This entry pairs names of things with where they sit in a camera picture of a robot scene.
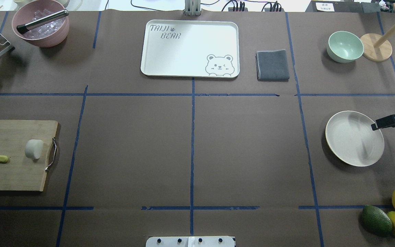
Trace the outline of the mint green bowl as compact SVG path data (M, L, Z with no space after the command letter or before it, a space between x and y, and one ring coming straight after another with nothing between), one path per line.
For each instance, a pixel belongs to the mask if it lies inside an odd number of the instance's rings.
M337 31L329 36L326 51L335 62L350 63L363 55L364 46L355 34Z

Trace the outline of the grey folded cloth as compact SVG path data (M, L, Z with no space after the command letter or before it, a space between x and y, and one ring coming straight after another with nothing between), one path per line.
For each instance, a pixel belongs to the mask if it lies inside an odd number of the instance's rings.
M290 79L285 49L256 52L256 71L260 81L287 81Z

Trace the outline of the black box with label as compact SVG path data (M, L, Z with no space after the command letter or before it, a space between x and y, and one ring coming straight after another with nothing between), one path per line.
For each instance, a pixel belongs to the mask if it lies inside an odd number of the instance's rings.
M354 1L316 1L308 4L305 12L375 13L381 8L377 3Z

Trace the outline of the bamboo cutting board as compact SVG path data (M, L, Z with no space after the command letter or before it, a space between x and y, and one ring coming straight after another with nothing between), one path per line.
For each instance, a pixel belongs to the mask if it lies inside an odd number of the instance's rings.
M9 158L6 164L0 163L0 191L44 190L57 128L55 120L0 119L0 156ZM24 153L31 139L44 142L37 160Z

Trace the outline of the aluminium frame post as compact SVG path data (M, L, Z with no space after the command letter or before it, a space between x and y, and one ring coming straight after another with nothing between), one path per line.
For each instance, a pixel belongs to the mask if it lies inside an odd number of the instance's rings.
M200 0L185 0L184 15L185 16L200 16L202 14Z

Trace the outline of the white steamed bun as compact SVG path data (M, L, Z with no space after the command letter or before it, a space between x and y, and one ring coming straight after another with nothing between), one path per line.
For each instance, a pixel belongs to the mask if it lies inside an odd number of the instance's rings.
M42 156L44 141L40 139L30 139L25 145L24 153L27 158L38 160Z

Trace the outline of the pink bowl with ice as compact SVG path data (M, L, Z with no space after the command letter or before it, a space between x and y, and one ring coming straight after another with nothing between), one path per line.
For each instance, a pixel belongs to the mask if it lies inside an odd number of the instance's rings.
M12 19L16 35L37 47L53 47L69 33L69 11L54 0L36 0L21 7Z

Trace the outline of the wooden mug tree stand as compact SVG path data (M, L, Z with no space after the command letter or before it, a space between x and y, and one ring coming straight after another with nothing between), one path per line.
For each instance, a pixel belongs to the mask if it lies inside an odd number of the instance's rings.
M395 34L395 24L384 34L367 33L360 37L363 56L374 62L383 62L392 55L392 45L388 39Z

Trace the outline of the cream round plate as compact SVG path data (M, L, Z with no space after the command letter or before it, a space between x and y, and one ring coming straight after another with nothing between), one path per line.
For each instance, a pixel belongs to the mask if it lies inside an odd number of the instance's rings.
M357 111L340 111L326 124L326 142L341 161L355 167L371 166L380 160L385 148L382 132L372 130L374 123Z

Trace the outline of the white bear tray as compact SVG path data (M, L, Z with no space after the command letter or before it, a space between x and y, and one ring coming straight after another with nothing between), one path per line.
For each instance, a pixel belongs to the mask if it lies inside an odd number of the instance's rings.
M238 26L223 21L150 20L141 72L154 77L235 78L240 72Z

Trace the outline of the green avocado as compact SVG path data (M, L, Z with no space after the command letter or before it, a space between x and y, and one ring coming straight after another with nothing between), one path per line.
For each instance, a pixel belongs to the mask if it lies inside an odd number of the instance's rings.
M365 230L379 237L389 236L393 229L389 216L383 210L373 205L365 205L363 207L360 223Z

